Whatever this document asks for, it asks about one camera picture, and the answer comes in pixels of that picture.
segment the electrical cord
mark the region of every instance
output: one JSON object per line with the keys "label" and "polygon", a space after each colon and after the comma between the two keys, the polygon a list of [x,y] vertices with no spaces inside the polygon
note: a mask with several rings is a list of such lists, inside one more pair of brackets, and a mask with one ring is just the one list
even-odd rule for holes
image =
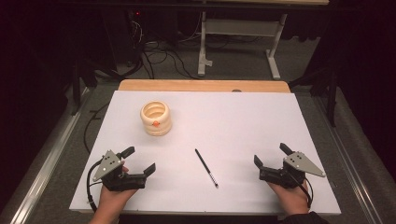
{"label": "electrical cord", "polygon": [[195,38],[201,36],[201,35],[198,35],[198,34],[197,34],[198,29],[199,29],[199,24],[201,23],[201,19],[202,19],[202,12],[199,14],[198,22],[197,22],[197,25],[195,26],[195,30],[194,30],[194,32],[192,33],[192,35],[190,35],[190,36],[187,37],[186,39],[178,40],[177,42],[178,42],[178,43],[182,43],[182,42],[186,42],[186,41],[189,41],[189,40],[192,40],[192,39],[195,39]]}
{"label": "electrical cord", "polygon": [[159,41],[157,41],[157,40],[149,41],[149,42],[146,43],[145,51],[146,52],[151,52],[152,50],[159,49],[159,48],[160,48],[160,42]]}
{"label": "electrical cord", "polygon": [[102,183],[103,183],[102,181],[101,182],[96,182],[96,183],[90,184],[90,187],[92,187],[93,185],[102,184]]}
{"label": "electrical cord", "polygon": [[150,68],[150,70],[151,70],[151,75],[150,75],[149,70],[147,69],[147,67],[146,67],[145,64],[143,63],[143,66],[144,66],[144,68],[146,69],[146,72],[148,73],[148,77],[149,77],[150,79],[154,79],[154,70],[152,69],[152,64],[151,64],[151,61],[149,60],[149,56],[147,55],[147,53],[146,53],[145,51],[143,51],[143,55],[145,55],[146,61],[148,62],[149,68]]}
{"label": "electrical cord", "polygon": [[90,120],[88,120],[88,123],[87,123],[87,125],[85,126],[84,135],[83,135],[84,147],[85,147],[85,149],[87,150],[88,154],[91,154],[91,151],[90,151],[90,149],[89,149],[89,147],[88,147],[88,144],[87,144],[87,131],[88,131],[88,127],[90,126],[91,122],[92,122],[94,119],[99,119],[99,118],[96,117],[96,115],[97,115],[101,110],[103,110],[106,106],[108,106],[109,104],[110,104],[110,102],[106,103],[105,105],[103,105],[102,107],[100,107],[98,110],[92,110],[92,111],[90,111],[90,112],[93,112],[93,115],[91,116]]}
{"label": "electrical cord", "polygon": [[[242,40],[242,39],[236,39],[234,38],[235,36],[239,36],[239,35],[209,35],[208,36],[208,40],[206,41],[205,46],[208,47],[209,49],[223,49],[226,46],[230,45],[230,44],[246,44],[246,43],[253,43],[253,42],[257,42],[261,39],[263,39],[262,36],[255,36],[254,38],[252,38],[251,40]],[[213,47],[210,46],[210,40],[212,40],[213,42],[224,42],[221,46],[219,47]]]}
{"label": "electrical cord", "polygon": [[93,197],[92,197],[92,195],[91,195],[90,179],[91,179],[91,173],[92,173],[93,169],[94,169],[96,166],[100,165],[101,162],[102,162],[102,160],[97,161],[97,162],[91,167],[91,169],[88,171],[88,174],[87,174],[87,196],[88,196],[88,203],[90,204],[91,209],[92,209],[93,212],[96,212],[97,207],[96,207],[96,204],[95,204],[95,202],[93,201]]}
{"label": "electrical cord", "polygon": [[[172,49],[161,49],[159,46],[160,46],[160,44],[157,44],[157,47],[156,47],[156,48],[152,48],[152,49],[150,49],[150,50],[144,50],[144,52],[146,52],[146,53],[147,53],[147,52],[151,52],[150,54],[146,54],[146,56],[147,56],[147,61],[148,61],[150,64],[160,64],[160,63],[163,63],[163,62],[166,61],[166,59],[167,59],[168,57],[170,57],[170,58],[172,58],[172,60],[173,60],[173,62],[174,62],[174,66],[175,66],[177,72],[178,72],[180,75],[182,75],[183,77],[188,77],[188,78],[192,78],[192,79],[200,79],[199,77],[194,77],[193,75],[190,74],[190,72],[186,69],[184,62],[181,60],[181,58],[178,56],[178,54],[177,54],[174,50],[172,50]],[[158,62],[154,62],[154,61],[150,60],[149,58],[152,57],[152,56],[155,55],[155,54],[163,54],[164,57],[163,57],[162,59],[160,59]],[[177,67],[177,61],[180,61],[183,71],[180,71],[180,70],[178,69],[178,67]]]}
{"label": "electrical cord", "polygon": [[[132,43],[134,44],[134,49],[136,48],[136,45],[138,45],[138,44],[140,44],[140,42],[142,41],[142,37],[143,37],[143,29],[142,29],[142,27],[140,26],[140,24],[139,23],[137,23],[136,21],[131,21],[131,25],[133,26],[134,25],[134,33],[133,33],[133,35],[131,36],[131,40],[132,40]],[[134,37],[135,37],[135,35],[137,34],[137,28],[139,28],[139,40],[137,41],[137,43],[136,43],[136,45],[135,45],[135,42],[134,42]]]}
{"label": "electrical cord", "polygon": [[309,187],[311,188],[312,197],[311,197],[311,195],[309,195],[308,191],[306,191],[306,189],[304,188],[304,186],[303,186],[302,184],[300,184],[300,183],[297,181],[297,179],[296,179],[292,174],[290,174],[289,172],[286,172],[286,174],[288,174],[288,175],[296,182],[296,184],[298,185],[298,187],[300,187],[300,189],[301,189],[301,190],[303,191],[303,193],[306,195],[306,197],[308,198],[308,208],[311,208],[311,204],[312,204],[312,201],[313,201],[313,194],[314,194],[314,191],[313,191],[313,189],[312,189],[311,183],[309,183],[309,181],[308,181],[307,178],[305,179],[305,180],[307,180],[307,182],[309,183]]}
{"label": "electrical cord", "polygon": [[132,68],[131,70],[129,70],[128,72],[126,72],[126,73],[124,73],[124,74],[119,74],[119,73],[117,73],[116,71],[108,70],[108,69],[107,69],[106,71],[103,71],[107,76],[102,76],[102,75],[99,75],[99,74],[95,74],[95,75],[96,75],[97,77],[103,78],[103,79],[114,79],[115,76],[117,76],[116,79],[118,79],[118,80],[124,80],[126,77],[128,77],[128,76],[130,76],[131,74],[137,72],[137,71],[142,67],[142,65],[143,65],[142,59],[139,58],[139,60],[137,60],[137,62],[136,62],[136,65],[134,66],[134,68]]}

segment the sleeve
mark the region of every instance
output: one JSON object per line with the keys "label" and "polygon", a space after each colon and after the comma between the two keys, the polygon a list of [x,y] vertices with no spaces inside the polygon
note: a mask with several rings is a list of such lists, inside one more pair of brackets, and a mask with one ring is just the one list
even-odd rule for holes
{"label": "sleeve", "polygon": [[309,214],[297,214],[286,217],[283,224],[330,224],[315,212]]}

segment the wooden table edge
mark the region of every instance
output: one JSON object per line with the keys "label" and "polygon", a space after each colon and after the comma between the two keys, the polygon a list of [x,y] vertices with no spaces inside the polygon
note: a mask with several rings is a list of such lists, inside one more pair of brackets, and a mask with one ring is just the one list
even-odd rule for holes
{"label": "wooden table edge", "polygon": [[285,81],[275,80],[180,80],[180,79],[125,79],[119,91],[249,91],[287,92]]}

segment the gray carpet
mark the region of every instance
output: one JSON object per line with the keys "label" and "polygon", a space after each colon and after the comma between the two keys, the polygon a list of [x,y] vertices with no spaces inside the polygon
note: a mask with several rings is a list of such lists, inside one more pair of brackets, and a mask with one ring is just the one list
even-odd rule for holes
{"label": "gray carpet", "polygon": [[[206,57],[208,60],[213,60],[214,64],[212,67],[206,68],[205,79],[271,79],[268,64],[263,58],[264,48],[262,45],[264,44],[268,44],[265,39],[247,43],[235,42],[219,49],[219,46],[222,45],[221,41],[210,42],[209,46],[212,48],[207,50]],[[316,44],[317,41],[300,43],[296,39],[281,41],[276,52],[276,61],[283,80],[294,80],[303,74]],[[189,42],[188,46],[180,44],[177,49],[173,49],[192,76],[196,76],[197,73],[198,48],[197,45],[192,45]],[[185,77],[187,73],[182,69],[183,64],[177,59],[177,56],[171,51],[168,53],[176,59],[176,65],[171,56],[168,55],[165,59],[166,54],[159,52],[158,49],[147,52],[149,60],[152,63],[158,63],[152,65],[155,78],[187,78]],[[129,78],[148,78],[148,72],[152,73],[149,64],[145,62],[145,65],[147,70],[142,68]],[[120,71],[126,69],[120,65]],[[84,131],[92,118],[92,110],[98,110],[106,104],[117,87],[117,82],[99,79],[98,87],[92,90],[87,104],[81,108],[81,116],[65,146],[64,153],[27,223],[87,223],[90,220],[92,215],[72,212],[68,207],[89,156],[83,140]],[[297,95],[308,129],[342,211],[340,216],[325,218],[331,223],[373,223],[362,208],[356,189],[351,185],[353,178],[351,179],[348,174],[350,167],[345,166],[344,157],[338,150],[339,143],[334,140],[333,132],[337,132],[347,155],[353,160],[353,168],[358,172],[359,178],[371,196],[370,199],[382,223],[393,223],[393,220],[396,219],[395,183],[362,133],[361,127],[349,110],[341,91],[338,90],[335,108],[337,127],[333,129],[329,128],[327,120],[323,118],[323,108],[320,103],[322,99],[312,98],[308,90],[309,87],[297,87],[293,91]],[[93,120],[88,126],[86,140],[89,148],[94,143],[105,113],[106,109],[98,113],[97,118],[101,119]],[[31,170],[26,174],[25,179],[2,213],[1,223],[10,222],[38,173],[40,164],[49,153],[49,149],[44,147],[37,156]],[[184,222],[191,222],[191,220],[184,219]],[[146,219],[146,221],[140,220],[139,223],[156,222]]]}

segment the black cable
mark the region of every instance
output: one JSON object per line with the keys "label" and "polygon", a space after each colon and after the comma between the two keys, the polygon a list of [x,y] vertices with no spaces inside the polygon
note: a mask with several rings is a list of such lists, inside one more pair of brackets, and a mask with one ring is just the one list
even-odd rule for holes
{"label": "black cable", "polygon": [[184,75],[184,74],[182,74],[182,73],[177,69],[177,64],[176,64],[175,57],[173,57],[171,54],[169,54],[169,56],[171,56],[171,57],[174,59],[175,68],[176,68],[176,70],[177,70],[177,72],[178,72],[179,74],[181,74],[183,77],[189,77],[189,78],[192,78],[192,79],[200,79],[200,78],[198,78],[198,77],[193,77],[193,76],[190,74],[190,72],[187,71],[186,67],[184,66],[183,60],[181,60],[181,58],[178,56],[178,54],[177,54],[174,50],[168,49],[168,51],[171,51],[171,52],[173,52],[173,53],[176,55],[176,57],[178,58],[178,60],[181,62],[181,66],[182,66],[184,72],[187,73],[187,75]]}
{"label": "black cable", "polygon": [[101,162],[102,162],[102,160],[97,161],[97,162],[91,167],[91,169],[88,171],[88,174],[87,174],[87,196],[88,196],[88,203],[90,204],[91,209],[92,209],[93,212],[96,212],[97,207],[96,207],[96,204],[95,204],[95,202],[93,201],[93,197],[92,197],[92,195],[91,195],[90,178],[91,178],[91,173],[92,173],[93,169],[94,169],[96,166],[98,166]]}
{"label": "black cable", "polygon": [[147,53],[146,53],[145,51],[143,51],[143,55],[145,55],[146,61],[148,61],[148,65],[149,65],[149,68],[150,68],[150,70],[151,70],[151,75],[150,75],[150,74],[149,74],[149,70],[148,70],[147,67],[143,64],[143,66],[145,67],[146,71],[148,72],[148,77],[151,78],[151,79],[154,79],[154,78],[155,78],[155,76],[154,76],[154,70],[152,69],[152,65],[151,65],[151,61],[149,60],[149,56],[147,55]]}
{"label": "black cable", "polygon": [[296,178],[294,178],[294,176],[292,174],[290,174],[289,172],[286,172],[286,174],[288,174],[297,184],[298,187],[300,187],[300,189],[305,193],[306,197],[308,198],[308,208],[311,208],[311,204],[312,204],[312,198],[311,195],[309,195],[308,191],[306,191],[306,189],[304,188],[304,186],[302,184],[300,184],[298,182],[298,180]]}
{"label": "black cable", "polygon": [[[253,39],[251,40],[242,40],[242,39],[235,39],[233,38],[236,35],[209,35],[208,39],[206,41],[205,46],[208,47],[209,49],[223,49],[225,48],[227,45],[229,44],[246,44],[246,43],[253,43],[253,42],[257,42],[261,39],[263,39],[263,36],[255,36]],[[221,46],[219,47],[212,47],[210,46],[210,39],[212,39],[213,41],[217,41],[217,42],[222,42],[225,41],[225,43],[223,43]]]}
{"label": "black cable", "polygon": [[200,35],[195,36],[194,38],[191,38],[189,40],[184,40],[182,42],[178,42],[178,44],[186,46],[186,47],[201,46],[201,38],[197,39],[198,37],[200,37]]}
{"label": "black cable", "polygon": [[163,49],[158,49],[158,50],[159,50],[158,52],[153,52],[153,53],[150,53],[150,54],[148,55],[148,57],[151,57],[152,55],[154,55],[154,54],[158,54],[158,53],[164,54],[165,56],[163,57],[163,59],[162,59],[162,60],[160,60],[160,61],[158,61],[158,62],[156,62],[156,63],[154,63],[154,62],[150,61],[150,63],[151,63],[151,64],[159,64],[159,63],[163,63],[163,62],[165,62],[165,60],[168,58],[168,54],[166,53],[166,51],[165,51],[165,50],[163,50]]}
{"label": "black cable", "polygon": [[98,110],[93,110],[93,111],[91,111],[91,112],[94,112],[94,113],[93,113],[92,117],[90,118],[90,120],[88,121],[87,125],[85,126],[84,136],[83,136],[83,139],[84,139],[84,147],[85,147],[85,149],[87,150],[88,154],[91,154],[91,151],[90,151],[90,149],[89,149],[89,147],[88,147],[88,144],[87,144],[87,131],[88,131],[88,127],[90,126],[91,122],[92,122],[94,119],[99,119],[99,118],[96,117],[96,115],[97,115],[101,110],[103,110],[106,106],[108,106],[109,104],[110,104],[110,102],[106,103],[105,105],[103,105],[102,107],[100,107]]}
{"label": "black cable", "polygon": [[312,188],[311,183],[307,178],[305,178],[306,182],[308,182],[309,188],[311,188],[311,201],[314,201],[314,189]]}
{"label": "black cable", "polygon": [[[132,68],[132,69],[129,70],[128,72],[126,72],[126,73],[124,73],[124,74],[119,74],[119,73],[117,73],[117,72],[115,72],[115,71],[112,71],[112,72],[115,73],[115,74],[118,74],[118,76],[119,76],[120,78],[125,79],[126,77],[130,76],[131,74],[137,72],[141,67],[142,67],[142,62],[141,62],[141,58],[139,58],[139,60],[137,60],[137,62],[136,62],[136,64],[135,64],[134,68]],[[102,78],[102,79],[115,79],[114,76],[111,76],[111,75],[108,74],[106,71],[102,71],[102,72],[104,72],[107,76],[102,76],[102,75],[97,74],[97,73],[95,73],[95,76],[96,76],[96,77],[99,77],[99,78]]]}
{"label": "black cable", "polygon": [[103,183],[102,181],[101,182],[96,182],[96,183],[90,184],[90,187],[92,187],[93,185],[102,184],[102,183]]}
{"label": "black cable", "polygon": [[[149,45],[151,45],[151,44],[156,44],[156,46],[155,47],[150,47]],[[146,45],[145,45],[145,50],[146,51],[151,51],[151,50],[153,50],[153,49],[157,49],[157,48],[159,48],[160,47],[160,43],[157,41],[157,40],[153,40],[153,41],[148,41],[147,43],[146,43]]]}

